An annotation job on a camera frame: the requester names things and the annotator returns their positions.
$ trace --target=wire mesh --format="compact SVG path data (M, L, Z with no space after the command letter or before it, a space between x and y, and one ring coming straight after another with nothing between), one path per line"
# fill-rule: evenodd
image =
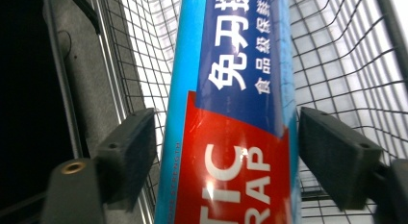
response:
M105 0L127 112L155 108L163 145L180 0ZM332 114L384 148L381 161L407 158L406 80L376 0L290 0L297 107ZM160 157L146 182L154 211ZM375 204L339 211L300 164L303 223L371 223Z

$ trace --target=black plastic part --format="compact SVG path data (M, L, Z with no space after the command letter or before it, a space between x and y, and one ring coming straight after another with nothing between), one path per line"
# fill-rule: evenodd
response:
M93 10L92 6L87 0L72 0L81 9L85 16L90 20L96 34L100 34L101 30L99 28L99 21L96 12Z
M133 209L156 155L153 109L129 115L97 147L100 185L110 210Z
M393 161L387 179L398 223L408 223L408 160Z
M60 164L52 172L40 223L105 223L97 183L92 160Z
M362 209L382 148L335 117L302 108L299 155L341 210Z

